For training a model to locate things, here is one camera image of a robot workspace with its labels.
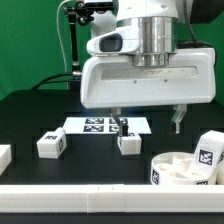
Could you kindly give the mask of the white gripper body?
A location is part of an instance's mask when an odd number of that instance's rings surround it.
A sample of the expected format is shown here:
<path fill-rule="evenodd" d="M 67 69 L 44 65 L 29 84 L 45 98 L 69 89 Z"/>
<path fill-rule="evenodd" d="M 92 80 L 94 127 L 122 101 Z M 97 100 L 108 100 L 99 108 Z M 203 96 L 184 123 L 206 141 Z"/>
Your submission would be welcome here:
<path fill-rule="evenodd" d="M 206 103 L 216 92 L 215 51 L 180 49 L 162 67 L 134 67 L 129 56 L 89 59 L 82 72 L 81 103 L 119 108 Z"/>

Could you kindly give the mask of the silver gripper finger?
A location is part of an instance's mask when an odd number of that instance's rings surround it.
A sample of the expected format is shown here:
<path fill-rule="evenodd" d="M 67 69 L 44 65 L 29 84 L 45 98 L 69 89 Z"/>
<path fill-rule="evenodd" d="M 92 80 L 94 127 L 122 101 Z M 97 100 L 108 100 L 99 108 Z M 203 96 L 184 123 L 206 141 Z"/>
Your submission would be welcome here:
<path fill-rule="evenodd" d="M 174 115 L 171 119 L 172 131 L 175 134 L 179 134 L 181 121 L 187 112 L 187 105 L 186 104 L 174 105 L 173 109 L 174 109 Z"/>
<path fill-rule="evenodd" d="M 120 108 L 111 108 L 110 115 L 114 119 L 115 123 L 118 125 L 118 135 L 120 137 L 128 135 L 128 124 L 120 120 L 119 116 L 121 115 Z"/>

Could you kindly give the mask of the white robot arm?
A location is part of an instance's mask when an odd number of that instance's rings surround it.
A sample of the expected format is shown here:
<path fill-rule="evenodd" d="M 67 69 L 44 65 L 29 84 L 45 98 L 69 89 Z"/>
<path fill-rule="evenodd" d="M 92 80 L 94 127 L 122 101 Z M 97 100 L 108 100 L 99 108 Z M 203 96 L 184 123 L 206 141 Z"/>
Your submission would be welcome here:
<path fill-rule="evenodd" d="M 180 41 L 177 26 L 209 23 L 224 0 L 112 0 L 115 18 L 98 16 L 87 43 L 81 102 L 87 108 L 172 105 L 180 129 L 187 106 L 215 96 L 215 49 L 196 38 Z"/>

